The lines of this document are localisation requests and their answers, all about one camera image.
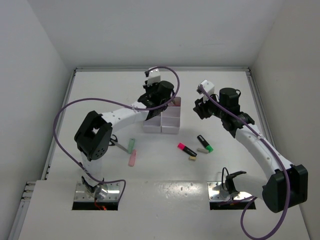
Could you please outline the green black highlighter marker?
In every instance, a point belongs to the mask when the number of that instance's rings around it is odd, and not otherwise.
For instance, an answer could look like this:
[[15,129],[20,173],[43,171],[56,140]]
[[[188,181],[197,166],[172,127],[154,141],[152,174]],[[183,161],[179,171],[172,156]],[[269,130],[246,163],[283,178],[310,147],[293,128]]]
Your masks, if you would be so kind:
[[208,150],[209,153],[213,152],[214,149],[213,147],[207,142],[207,140],[202,136],[202,135],[198,135],[197,136],[198,141],[201,143],[201,145]]

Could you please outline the pink black highlighter marker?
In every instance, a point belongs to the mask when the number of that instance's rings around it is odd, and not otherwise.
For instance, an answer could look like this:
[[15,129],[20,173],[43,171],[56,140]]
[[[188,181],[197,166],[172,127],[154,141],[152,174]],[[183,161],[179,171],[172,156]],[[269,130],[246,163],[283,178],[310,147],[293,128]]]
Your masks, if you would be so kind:
[[177,147],[180,150],[182,150],[183,152],[187,153],[191,157],[196,157],[197,156],[197,153],[195,153],[193,150],[191,150],[189,147],[187,147],[186,145],[184,145],[181,142],[177,145]]

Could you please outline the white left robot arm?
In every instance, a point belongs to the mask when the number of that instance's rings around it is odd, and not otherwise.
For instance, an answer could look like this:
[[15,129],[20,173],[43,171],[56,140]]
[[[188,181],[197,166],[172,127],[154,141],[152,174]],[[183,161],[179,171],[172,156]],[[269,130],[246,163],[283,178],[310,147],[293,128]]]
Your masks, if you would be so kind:
[[89,112],[74,136],[84,167],[82,183],[92,194],[104,180],[100,158],[107,152],[112,134],[132,124],[159,116],[168,106],[156,110],[153,108],[169,101],[175,93],[174,85],[166,80],[145,84],[143,88],[145,93],[128,108],[105,113],[94,110]]

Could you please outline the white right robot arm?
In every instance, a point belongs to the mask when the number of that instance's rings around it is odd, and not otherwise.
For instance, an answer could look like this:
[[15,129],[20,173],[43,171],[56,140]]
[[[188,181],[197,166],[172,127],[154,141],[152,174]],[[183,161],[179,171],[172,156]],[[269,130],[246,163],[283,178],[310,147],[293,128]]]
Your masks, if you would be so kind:
[[223,128],[248,150],[266,177],[261,180],[243,170],[231,173],[224,181],[225,190],[229,194],[247,192],[260,198],[274,213],[306,202],[308,170],[302,164],[294,165],[283,157],[260,133],[254,120],[240,110],[240,91],[223,88],[219,99],[214,88],[207,88],[203,83],[197,91],[203,94],[196,104],[200,108],[201,119],[219,118]]

